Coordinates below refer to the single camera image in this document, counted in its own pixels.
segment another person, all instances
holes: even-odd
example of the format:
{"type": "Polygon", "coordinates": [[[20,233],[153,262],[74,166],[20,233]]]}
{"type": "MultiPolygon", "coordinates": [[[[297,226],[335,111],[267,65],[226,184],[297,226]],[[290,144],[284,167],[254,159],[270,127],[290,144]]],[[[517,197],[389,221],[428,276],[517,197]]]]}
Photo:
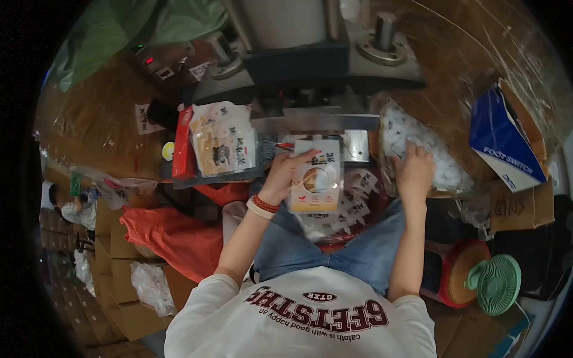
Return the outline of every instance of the another person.
{"type": "Polygon", "coordinates": [[[85,199],[70,196],[69,192],[62,190],[58,184],[50,186],[48,196],[54,210],[62,219],[71,224],[82,224],[89,231],[96,230],[96,200],[88,199],[87,196],[85,199]]]}
{"type": "Polygon", "coordinates": [[[170,324],[167,358],[437,356],[419,297],[432,155],[408,142],[405,162],[394,158],[400,198],[380,222],[325,255],[282,203],[295,167],[314,154],[276,156],[264,185],[252,184],[280,209],[272,220],[247,211],[219,267],[170,324]],[[261,282],[240,292],[253,258],[261,282]]]}

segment white wristband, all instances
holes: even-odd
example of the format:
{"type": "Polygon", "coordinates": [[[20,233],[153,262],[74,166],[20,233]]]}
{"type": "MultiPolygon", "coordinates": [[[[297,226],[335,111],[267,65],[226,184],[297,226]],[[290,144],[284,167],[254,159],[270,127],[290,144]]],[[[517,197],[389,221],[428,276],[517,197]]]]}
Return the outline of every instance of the white wristband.
{"type": "Polygon", "coordinates": [[[265,219],[272,220],[274,217],[274,213],[261,209],[255,203],[253,203],[252,198],[247,201],[247,208],[251,209],[255,214],[265,219]]]}

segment blue jeans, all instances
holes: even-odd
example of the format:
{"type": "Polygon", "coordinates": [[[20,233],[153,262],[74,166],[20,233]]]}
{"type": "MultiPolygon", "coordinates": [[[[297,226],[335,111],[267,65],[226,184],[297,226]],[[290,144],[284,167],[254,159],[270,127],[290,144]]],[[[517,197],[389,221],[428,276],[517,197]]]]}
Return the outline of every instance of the blue jeans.
{"type": "MultiPolygon", "coordinates": [[[[249,190],[251,195],[259,192],[264,180],[257,178],[253,181],[249,190]]],[[[395,199],[379,222],[339,251],[325,255],[306,239],[303,228],[283,201],[262,237],[254,269],[259,272],[262,282],[285,273],[326,266],[359,278],[372,286],[376,293],[384,295],[405,224],[402,202],[395,199]]]]}

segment white t-shirt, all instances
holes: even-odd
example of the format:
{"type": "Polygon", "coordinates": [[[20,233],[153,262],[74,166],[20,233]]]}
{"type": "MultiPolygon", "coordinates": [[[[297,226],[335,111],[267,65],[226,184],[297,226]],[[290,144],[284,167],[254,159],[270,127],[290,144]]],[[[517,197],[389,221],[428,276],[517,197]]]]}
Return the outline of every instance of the white t-shirt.
{"type": "Polygon", "coordinates": [[[72,224],[82,224],[88,230],[96,229],[97,201],[87,202],[82,205],[78,213],[75,203],[62,206],[62,216],[72,224]]]}
{"type": "Polygon", "coordinates": [[[437,357],[426,304],[391,304],[327,267],[284,274],[239,293],[205,278],[167,329],[165,357],[437,357]]]}

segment electric fan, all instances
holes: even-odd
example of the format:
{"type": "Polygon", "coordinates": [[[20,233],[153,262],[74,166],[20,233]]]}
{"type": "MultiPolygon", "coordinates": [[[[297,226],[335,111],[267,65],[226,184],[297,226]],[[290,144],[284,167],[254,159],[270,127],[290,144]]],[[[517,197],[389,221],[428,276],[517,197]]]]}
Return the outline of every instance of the electric fan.
{"type": "Polygon", "coordinates": [[[464,287],[476,290],[477,303],[490,316],[507,311],[519,293],[521,269],[510,255],[497,255],[483,260],[468,274],[464,287]]]}

